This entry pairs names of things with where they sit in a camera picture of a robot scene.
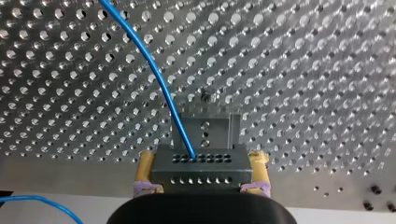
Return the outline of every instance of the hole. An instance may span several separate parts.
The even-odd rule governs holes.
[[[115,59],[114,55],[112,55],[112,54],[106,54],[106,61],[107,61],[108,63],[113,62],[114,59]]]
[[[371,191],[372,191],[372,193],[375,194],[375,195],[379,195],[379,194],[382,193],[381,188],[380,188],[379,186],[377,186],[377,185],[371,186]]]
[[[55,9],[55,17],[56,17],[58,20],[63,19],[63,18],[64,18],[64,12],[63,12],[60,8],[56,8],[56,9]]]
[[[111,35],[108,34],[108,33],[102,33],[102,40],[104,42],[107,42],[107,41],[111,40]]]
[[[101,20],[101,21],[105,20],[105,19],[107,18],[107,12],[104,11],[104,10],[102,10],[102,9],[100,9],[100,10],[98,11],[98,18],[99,18],[99,20]]]
[[[210,141],[209,140],[203,140],[201,142],[201,147],[209,147],[210,146]]]
[[[66,31],[62,31],[62,32],[61,32],[61,39],[62,39],[63,41],[66,41],[66,40],[69,39],[69,35],[67,34]]]
[[[210,126],[210,123],[208,121],[205,121],[201,124],[201,129],[202,130],[208,130]]]
[[[373,205],[368,201],[364,201],[363,206],[364,206],[364,209],[366,209],[366,211],[373,211],[373,209],[374,209]]]
[[[50,38],[49,34],[47,33],[47,31],[41,31],[40,32],[40,38],[42,40],[48,40]]]
[[[216,177],[216,184],[221,184],[222,178],[221,177]]]
[[[27,39],[27,38],[29,38],[29,34],[27,34],[27,31],[21,30],[21,31],[20,31],[20,38],[21,38],[21,39]]]
[[[2,37],[3,39],[7,39],[8,36],[9,34],[7,30],[0,30],[0,37]]]
[[[21,12],[21,10],[20,10],[19,8],[17,8],[17,7],[12,8],[12,15],[13,15],[15,18],[18,18],[18,19],[22,18],[22,12]]]
[[[33,10],[33,15],[37,18],[37,19],[42,19],[44,17],[44,13],[40,8],[35,8]]]
[[[85,6],[86,6],[86,7],[92,7],[93,5],[94,5],[93,0],[87,0],[87,1],[85,2]]]
[[[127,55],[126,55],[126,58],[125,58],[125,61],[126,61],[127,63],[132,63],[132,62],[134,62],[134,55],[133,55],[133,54],[127,54]]]
[[[122,16],[123,19],[125,19],[126,21],[128,21],[128,19],[129,19],[129,17],[130,17],[129,12],[123,10],[120,14],[121,14],[121,16]]]
[[[226,184],[231,184],[233,182],[233,179],[230,177],[225,178],[224,183]]]
[[[396,207],[393,203],[388,203],[387,208],[391,213],[396,213]]]
[[[79,20],[84,20],[87,17],[87,13],[82,9],[78,9],[76,12],[76,16]]]
[[[163,19],[166,22],[171,22],[171,21],[173,21],[174,18],[175,18],[174,14],[170,11],[167,11],[163,14]]]

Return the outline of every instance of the metal block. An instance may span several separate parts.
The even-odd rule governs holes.
[[[243,146],[235,149],[198,148],[197,158],[185,150],[160,145],[151,169],[151,182],[162,184],[166,192],[238,191],[250,183],[252,169]]]

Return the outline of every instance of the metal bracket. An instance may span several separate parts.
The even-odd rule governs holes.
[[[238,191],[249,183],[252,168],[244,145],[238,144],[239,115],[227,119],[182,118],[197,158],[186,154],[174,131],[174,148],[160,145],[151,169],[151,182],[166,192]]]

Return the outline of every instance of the black object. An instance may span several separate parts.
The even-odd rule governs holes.
[[[118,208],[107,224],[296,224],[281,204],[247,193],[149,194]]]
[[[185,150],[159,145],[151,168],[151,182],[167,193],[228,190],[238,192],[250,183],[253,170],[245,146],[235,149],[196,148],[196,159]]]
[[[0,197],[10,196],[14,191],[6,191],[0,190]]]

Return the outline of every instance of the screw hole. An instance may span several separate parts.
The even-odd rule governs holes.
[[[209,147],[210,146],[210,141],[209,140],[203,140],[201,142],[201,147]]]
[[[210,123],[208,121],[205,121],[201,124],[201,129],[202,130],[208,130],[210,127]]]

